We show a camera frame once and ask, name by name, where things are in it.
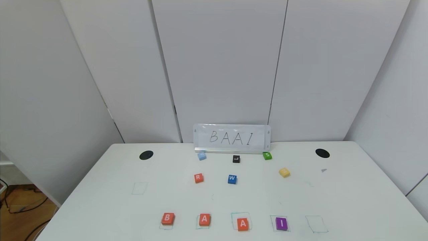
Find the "green s block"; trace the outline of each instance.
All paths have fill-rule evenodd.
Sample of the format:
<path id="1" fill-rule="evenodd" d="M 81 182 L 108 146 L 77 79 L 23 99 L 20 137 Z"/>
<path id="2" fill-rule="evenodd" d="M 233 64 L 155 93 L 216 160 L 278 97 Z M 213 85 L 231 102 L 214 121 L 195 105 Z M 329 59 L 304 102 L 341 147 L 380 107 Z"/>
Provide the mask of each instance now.
<path id="1" fill-rule="evenodd" d="M 265 158 L 265 160 L 272 159 L 272 155 L 270 154 L 270 152 L 263 152 L 263 157 Z"/>

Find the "orange a block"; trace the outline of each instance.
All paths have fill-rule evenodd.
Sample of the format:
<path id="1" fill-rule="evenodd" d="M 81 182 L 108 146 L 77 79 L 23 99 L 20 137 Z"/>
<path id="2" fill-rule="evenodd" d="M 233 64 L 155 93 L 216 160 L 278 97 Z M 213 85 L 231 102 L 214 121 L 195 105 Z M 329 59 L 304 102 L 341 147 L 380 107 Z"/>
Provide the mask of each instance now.
<path id="1" fill-rule="evenodd" d="M 247 230 L 248 230 L 248 219 L 238 218 L 238 231 L 247 231 Z"/>
<path id="2" fill-rule="evenodd" d="M 172 225 L 172 223 L 174 222 L 174 218 L 174 213 L 164 213 L 161 223 L 163 225 Z"/>
<path id="3" fill-rule="evenodd" d="M 196 174 L 195 176 L 195 182 L 199 183 L 201 181 L 204 181 L 204 176 L 202 176 L 202 173 Z"/>
<path id="4" fill-rule="evenodd" d="M 210 226 L 210 222 L 211 222 L 210 214 L 199 215 L 199 226 Z"/>

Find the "black cable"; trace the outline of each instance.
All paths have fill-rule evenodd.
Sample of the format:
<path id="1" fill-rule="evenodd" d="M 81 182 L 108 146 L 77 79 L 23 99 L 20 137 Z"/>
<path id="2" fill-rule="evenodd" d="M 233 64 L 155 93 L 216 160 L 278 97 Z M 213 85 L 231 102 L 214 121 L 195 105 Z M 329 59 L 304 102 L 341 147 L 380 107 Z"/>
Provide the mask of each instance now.
<path id="1" fill-rule="evenodd" d="M 17 212 L 11 212 L 10 209 L 9 209 L 9 205 L 7 204 L 7 199 L 6 199 L 6 197 L 7 197 L 7 191 L 9 190 L 9 185 L 5 181 L 3 181 L 2 179 L 0 179 L 0 181 L 2 181 L 4 184 L 6 184 L 6 191 L 5 191 L 5 194 L 4 194 L 4 203 L 6 204 L 7 211 L 10 214 L 20 214 L 20 213 L 24 213 L 24 212 L 28 212 L 28 211 L 34 210 L 34 209 L 40 207 L 42 204 L 45 203 L 45 201 L 48 200 L 48 198 L 46 198 L 41 204 L 39 204 L 39 205 L 37 205 L 37 206 L 35 206 L 35 207 L 31 208 L 31 209 L 24 210 L 26 207 L 23 207 L 23 208 L 21 208 Z"/>
<path id="2" fill-rule="evenodd" d="M 41 204 L 39 204 L 39 205 L 37 205 L 37 206 L 35 206 L 35 207 L 31 208 L 31 209 L 24 210 L 24 208 L 26 208 L 26 207 L 24 207 L 24 208 L 20 209 L 18 212 L 13 212 L 13 213 L 11 213 L 11 212 L 9 211 L 9 213 L 10 213 L 10 214 L 20 214 L 20 213 L 23 213 L 23 212 L 31 211 L 31 210 L 33 210 L 33 209 L 36 209 L 36 208 L 40 207 L 40 206 L 41 206 L 42 204 L 44 204 L 44 203 L 45 203 L 45 201 L 47 201 L 47 200 L 48 200 L 48 198 L 46 198 L 46 199 L 45 199 Z"/>
<path id="3" fill-rule="evenodd" d="M 38 229 L 38 228 L 40 228 L 41 226 L 43 226 L 43 224 L 45 224 L 45 223 L 47 223 L 47 222 L 49 222 L 50 221 L 50 219 L 49 220 L 47 220 L 47 221 L 44 221 L 42 224 L 40 224 L 39 226 L 37 226 L 35 229 L 33 229 L 32 231 L 31 231 L 31 233 L 25 238 L 25 240 L 24 241 L 27 241 L 28 240 L 28 238 L 30 238 L 30 236 Z"/>
<path id="4" fill-rule="evenodd" d="M 6 184 L 6 191 L 4 192 L 4 203 L 6 204 L 6 207 L 9 210 L 9 207 L 8 207 L 7 201 L 6 201 L 7 191 L 9 190 L 9 185 L 5 181 L 3 181 L 1 178 L 0 178 L 0 181 L 2 181 L 4 184 Z"/>

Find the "purple i block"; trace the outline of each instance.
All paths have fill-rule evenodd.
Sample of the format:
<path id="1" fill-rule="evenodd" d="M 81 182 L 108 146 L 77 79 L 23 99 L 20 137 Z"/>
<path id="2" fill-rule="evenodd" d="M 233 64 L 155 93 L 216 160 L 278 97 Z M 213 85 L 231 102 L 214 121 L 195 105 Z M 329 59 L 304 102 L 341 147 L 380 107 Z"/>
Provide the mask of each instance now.
<path id="1" fill-rule="evenodd" d="M 287 219 L 286 218 L 277 217 L 275 219 L 275 222 L 276 222 L 276 229 L 277 230 L 287 231 L 288 226 L 287 226 Z"/>

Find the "yellow block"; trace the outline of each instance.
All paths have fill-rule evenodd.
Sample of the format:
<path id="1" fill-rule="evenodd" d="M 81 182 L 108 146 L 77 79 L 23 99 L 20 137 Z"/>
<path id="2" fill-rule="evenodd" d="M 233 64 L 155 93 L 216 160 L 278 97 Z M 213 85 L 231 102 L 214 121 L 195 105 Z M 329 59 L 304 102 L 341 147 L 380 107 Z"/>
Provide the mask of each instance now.
<path id="1" fill-rule="evenodd" d="M 280 169 L 279 173 L 283 178 L 288 177 L 290 175 L 290 171 L 285 167 L 283 169 Z"/>

